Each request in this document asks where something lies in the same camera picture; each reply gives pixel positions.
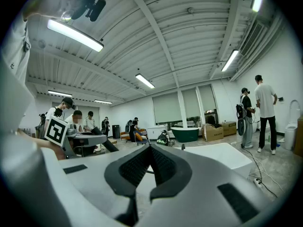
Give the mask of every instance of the white column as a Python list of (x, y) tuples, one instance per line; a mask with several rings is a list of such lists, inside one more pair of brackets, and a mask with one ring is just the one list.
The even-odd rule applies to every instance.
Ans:
[(178, 99), (179, 99), (181, 117), (182, 117), (182, 122), (183, 122), (183, 128), (187, 128), (185, 105), (184, 105), (184, 99), (183, 99), (181, 89), (178, 89)]
[(202, 124), (205, 124), (204, 108), (203, 108), (203, 103), (202, 103), (202, 98), (201, 98), (199, 87), (196, 87), (196, 93), (197, 93), (199, 108), (200, 108), (200, 120), (201, 120)]

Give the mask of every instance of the green bathtub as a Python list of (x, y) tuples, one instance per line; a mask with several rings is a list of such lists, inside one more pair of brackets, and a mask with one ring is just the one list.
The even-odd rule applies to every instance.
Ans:
[(179, 142), (192, 142), (198, 140), (199, 128), (178, 128), (172, 127), (172, 133)]

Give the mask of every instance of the vent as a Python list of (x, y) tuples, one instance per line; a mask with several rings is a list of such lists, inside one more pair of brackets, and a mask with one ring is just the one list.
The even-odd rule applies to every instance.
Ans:
[(264, 25), (262, 23), (260, 23), (259, 21), (256, 21), (254, 23), (249, 35), (247, 36), (243, 46), (240, 49), (241, 55), (245, 56), (251, 51), (252, 47), (254, 46), (256, 41), (259, 39), (263, 28), (264, 28)]

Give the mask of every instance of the black pants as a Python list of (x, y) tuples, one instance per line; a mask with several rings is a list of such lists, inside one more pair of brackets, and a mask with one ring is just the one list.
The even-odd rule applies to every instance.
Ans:
[(265, 144), (265, 128), (267, 120), (269, 122), (270, 126), (270, 148), (271, 150), (276, 149), (276, 118), (270, 117), (270, 118), (260, 118), (261, 121), (261, 132), (260, 132), (260, 139), (259, 139), (259, 147), (263, 149)]

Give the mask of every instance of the gray pants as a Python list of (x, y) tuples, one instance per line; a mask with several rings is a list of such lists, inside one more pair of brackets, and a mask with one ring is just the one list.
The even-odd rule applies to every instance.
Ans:
[(246, 130), (242, 136), (242, 145), (243, 146), (250, 146), (251, 145), (251, 138), (252, 138), (252, 118), (245, 117), (245, 127)]

